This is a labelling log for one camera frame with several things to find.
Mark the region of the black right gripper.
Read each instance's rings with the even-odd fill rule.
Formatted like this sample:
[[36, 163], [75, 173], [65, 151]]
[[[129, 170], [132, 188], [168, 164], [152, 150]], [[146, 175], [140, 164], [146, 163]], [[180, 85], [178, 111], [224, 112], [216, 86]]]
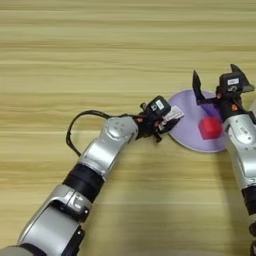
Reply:
[[[237, 65], [231, 64], [231, 70], [239, 77], [239, 91], [241, 93], [252, 92], [255, 90], [255, 86], [249, 82], [245, 73]], [[236, 102], [234, 98], [205, 98], [202, 94], [201, 81], [196, 71], [193, 71], [192, 88], [196, 97], [197, 104], [213, 104], [223, 122], [225, 122], [230, 117], [246, 114], [246, 111], [238, 105], [238, 102]]]

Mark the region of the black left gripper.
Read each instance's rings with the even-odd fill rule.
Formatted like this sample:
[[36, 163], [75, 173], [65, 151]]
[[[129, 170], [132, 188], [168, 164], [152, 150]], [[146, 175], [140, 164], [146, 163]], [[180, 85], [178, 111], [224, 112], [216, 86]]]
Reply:
[[171, 131], [180, 121], [180, 119], [163, 120], [162, 118], [157, 118], [153, 114], [144, 113], [147, 109], [146, 103], [141, 103], [140, 108], [143, 112], [134, 118], [134, 121], [138, 126], [138, 139], [153, 136], [156, 139], [156, 142], [159, 143], [162, 141], [161, 134]]

